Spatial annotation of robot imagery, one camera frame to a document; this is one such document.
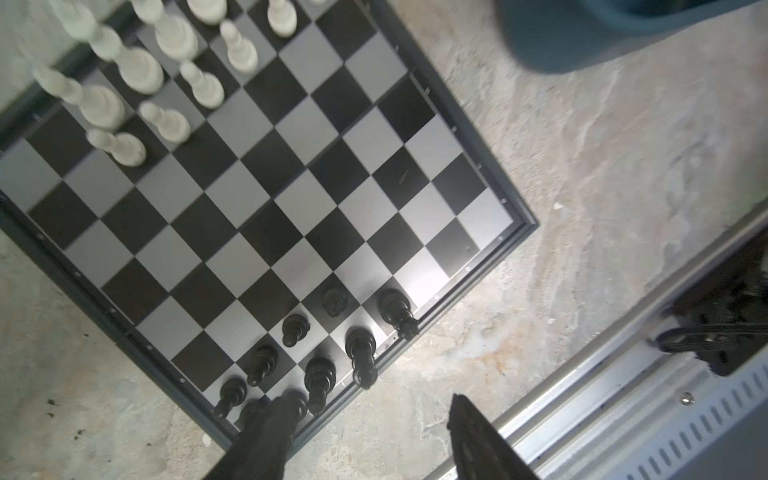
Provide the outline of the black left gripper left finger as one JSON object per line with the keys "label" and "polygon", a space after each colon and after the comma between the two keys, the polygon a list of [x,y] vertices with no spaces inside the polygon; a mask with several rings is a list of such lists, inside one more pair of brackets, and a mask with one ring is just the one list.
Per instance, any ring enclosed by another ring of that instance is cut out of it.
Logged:
{"label": "black left gripper left finger", "polygon": [[283,479],[300,421],[300,393],[272,401],[236,438],[204,479]]}

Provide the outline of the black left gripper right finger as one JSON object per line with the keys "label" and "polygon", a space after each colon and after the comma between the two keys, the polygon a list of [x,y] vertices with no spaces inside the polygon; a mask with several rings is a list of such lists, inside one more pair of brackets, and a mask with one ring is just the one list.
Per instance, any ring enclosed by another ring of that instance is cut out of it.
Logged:
{"label": "black left gripper right finger", "polygon": [[459,479],[538,479],[465,395],[453,395],[447,428]]}

